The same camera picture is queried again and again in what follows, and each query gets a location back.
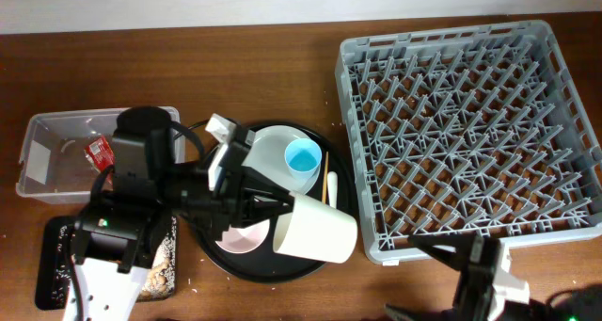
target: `plastic crate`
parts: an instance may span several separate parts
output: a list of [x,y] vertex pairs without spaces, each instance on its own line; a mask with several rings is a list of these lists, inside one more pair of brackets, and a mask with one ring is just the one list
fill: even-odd
[[[180,122],[174,107],[162,107]],[[23,170],[17,194],[51,204],[86,203],[98,171],[86,160],[84,148],[117,128],[127,108],[79,110],[33,116],[27,125],[19,163]],[[174,142],[176,163],[184,161],[184,139]]]
[[602,152],[548,24],[345,40],[336,79],[373,262],[426,258],[409,234],[602,233]]

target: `wooden table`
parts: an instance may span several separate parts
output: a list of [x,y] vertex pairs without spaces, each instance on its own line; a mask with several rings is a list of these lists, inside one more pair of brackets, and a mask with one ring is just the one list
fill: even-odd
[[[334,80],[342,40],[526,19],[552,25],[590,121],[602,137],[602,103],[597,99],[602,89],[601,13],[0,37],[2,318],[61,318],[62,311],[42,312],[33,302],[42,229],[49,218],[81,208],[15,194],[17,161],[32,115],[172,105],[184,124],[214,112],[244,123],[293,120],[348,151],[344,127],[338,125],[341,112]],[[187,150],[188,158],[194,158],[190,145]],[[513,272],[529,281],[532,297],[545,299],[562,289],[600,281],[600,249],[602,238],[513,250]],[[432,260],[374,265],[361,242],[345,264],[327,265],[302,280],[276,286],[238,280],[201,259],[207,256],[182,224],[175,296],[136,304],[132,319],[374,319],[383,315],[385,302],[418,311],[449,308],[458,279]]]

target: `red snack package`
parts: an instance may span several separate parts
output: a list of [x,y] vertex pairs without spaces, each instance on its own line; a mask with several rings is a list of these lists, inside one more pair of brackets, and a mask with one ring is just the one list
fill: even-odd
[[[84,148],[84,152],[86,153],[86,159],[99,172],[115,163],[115,155],[113,154],[111,146],[109,146],[109,143],[106,141],[104,136],[101,136],[101,138],[90,143],[89,146]],[[107,180],[111,185],[113,184],[110,175]]]

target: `light blue cup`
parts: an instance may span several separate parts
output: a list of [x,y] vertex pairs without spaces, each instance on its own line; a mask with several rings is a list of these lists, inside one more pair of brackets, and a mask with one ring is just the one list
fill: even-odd
[[322,163],[322,149],[310,138],[298,138],[286,147],[284,161],[295,179],[308,180]]

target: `wooden stick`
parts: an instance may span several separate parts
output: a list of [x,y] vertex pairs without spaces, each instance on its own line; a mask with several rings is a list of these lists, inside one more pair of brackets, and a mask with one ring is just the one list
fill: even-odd
[[322,203],[326,203],[326,175],[328,175],[328,152],[326,152],[326,161],[324,164],[324,179],[322,183]]

